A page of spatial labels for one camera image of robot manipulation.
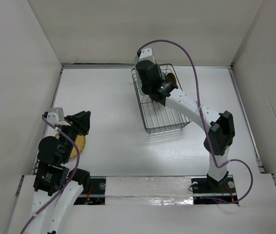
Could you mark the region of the yellow patterned round plate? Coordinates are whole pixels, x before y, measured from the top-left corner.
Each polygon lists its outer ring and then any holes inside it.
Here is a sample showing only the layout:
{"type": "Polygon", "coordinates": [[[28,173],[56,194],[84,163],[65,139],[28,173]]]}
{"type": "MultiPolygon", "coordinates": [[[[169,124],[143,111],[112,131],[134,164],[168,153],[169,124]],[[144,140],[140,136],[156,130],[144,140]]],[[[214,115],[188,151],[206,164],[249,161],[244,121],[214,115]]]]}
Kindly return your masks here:
{"type": "Polygon", "coordinates": [[[167,73],[167,79],[171,82],[174,83],[175,85],[177,85],[177,80],[176,77],[173,73],[167,73]]]}

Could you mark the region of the yellow woven round plate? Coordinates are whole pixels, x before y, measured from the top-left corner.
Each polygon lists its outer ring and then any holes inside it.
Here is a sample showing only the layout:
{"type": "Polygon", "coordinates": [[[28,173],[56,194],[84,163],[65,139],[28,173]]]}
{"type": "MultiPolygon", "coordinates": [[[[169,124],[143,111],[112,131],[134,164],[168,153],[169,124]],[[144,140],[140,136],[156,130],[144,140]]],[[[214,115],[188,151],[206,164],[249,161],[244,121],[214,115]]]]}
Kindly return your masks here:
{"type": "MultiPolygon", "coordinates": [[[[77,145],[79,151],[82,152],[86,146],[86,137],[83,135],[78,135],[75,140],[75,144],[77,145]]],[[[69,161],[72,161],[76,158],[77,158],[77,151],[76,151],[76,148],[73,146],[69,157],[69,161]]]]}

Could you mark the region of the light green rectangular tray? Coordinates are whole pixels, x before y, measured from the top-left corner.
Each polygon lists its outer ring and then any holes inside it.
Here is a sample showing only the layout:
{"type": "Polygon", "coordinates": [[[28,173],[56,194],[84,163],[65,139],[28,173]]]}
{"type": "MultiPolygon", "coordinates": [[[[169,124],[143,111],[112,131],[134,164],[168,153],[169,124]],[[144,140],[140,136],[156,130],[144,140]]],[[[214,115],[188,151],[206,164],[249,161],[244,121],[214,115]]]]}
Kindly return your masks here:
{"type": "Polygon", "coordinates": [[[137,90],[138,90],[139,95],[144,96],[145,94],[142,91],[142,81],[141,81],[140,76],[138,74],[138,71],[136,69],[136,65],[137,65],[138,62],[139,62],[139,56],[136,55],[135,58],[134,58],[134,70],[135,70],[135,73],[136,73],[137,90]]]}

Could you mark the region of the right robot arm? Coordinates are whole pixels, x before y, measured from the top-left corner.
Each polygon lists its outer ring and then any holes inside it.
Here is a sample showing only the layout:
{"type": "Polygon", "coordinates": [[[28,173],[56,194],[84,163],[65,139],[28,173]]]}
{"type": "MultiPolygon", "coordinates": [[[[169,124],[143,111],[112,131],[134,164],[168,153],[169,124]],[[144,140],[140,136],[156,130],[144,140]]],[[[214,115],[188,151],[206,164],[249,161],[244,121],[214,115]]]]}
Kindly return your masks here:
{"type": "Polygon", "coordinates": [[[183,114],[203,129],[203,145],[210,153],[206,184],[211,191],[219,191],[228,177],[228,152],[235,136],[233,115],[229,111],[220,113],[199,104],[175,83],[165,79],[158,64],[140,61],[135,64],[135,70],[145,95],[183,114]]]}

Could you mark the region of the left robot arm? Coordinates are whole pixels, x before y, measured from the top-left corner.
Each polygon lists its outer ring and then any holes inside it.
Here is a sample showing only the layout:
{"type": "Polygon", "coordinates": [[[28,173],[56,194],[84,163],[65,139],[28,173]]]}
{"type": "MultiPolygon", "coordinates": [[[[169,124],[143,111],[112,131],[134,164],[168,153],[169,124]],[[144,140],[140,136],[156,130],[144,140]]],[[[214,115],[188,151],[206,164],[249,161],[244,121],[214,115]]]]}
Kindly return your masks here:
{"type": "Polygon", "coordinates": [[[57,132],[38,145],[31,217],[22,234],[58,234],[78,196],[90,190],[90,172],[79,169],[90,130],[90,111],[64,116],[52,108],[42,120],[57,132]]]}

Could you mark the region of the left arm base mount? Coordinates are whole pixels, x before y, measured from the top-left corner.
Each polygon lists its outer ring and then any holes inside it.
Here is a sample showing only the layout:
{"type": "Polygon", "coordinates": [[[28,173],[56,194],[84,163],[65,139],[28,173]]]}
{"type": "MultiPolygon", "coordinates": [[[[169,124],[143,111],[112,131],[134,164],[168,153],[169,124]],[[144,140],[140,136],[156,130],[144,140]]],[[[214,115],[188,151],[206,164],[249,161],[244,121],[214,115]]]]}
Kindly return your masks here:
{"type": "Polygon", "coordinates": [[[74,205],[105,205],[106,177],[92,177],[88,190],[84,190],[74,205]]]}

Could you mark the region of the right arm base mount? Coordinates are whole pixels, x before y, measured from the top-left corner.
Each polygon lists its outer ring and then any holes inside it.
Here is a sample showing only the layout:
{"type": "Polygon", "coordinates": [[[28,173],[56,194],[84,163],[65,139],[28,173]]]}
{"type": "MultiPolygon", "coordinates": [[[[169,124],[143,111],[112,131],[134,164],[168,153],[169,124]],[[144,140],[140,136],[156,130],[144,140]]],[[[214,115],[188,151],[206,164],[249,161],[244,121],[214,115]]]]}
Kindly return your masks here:
{"type": "Polygon", "coordinates": [[[207,183],[206,177],[194,177],[188,190],[193,193],[194,205],[226,204],[238,199],[232,177],[228,177],[219,187],[207,183]]]}

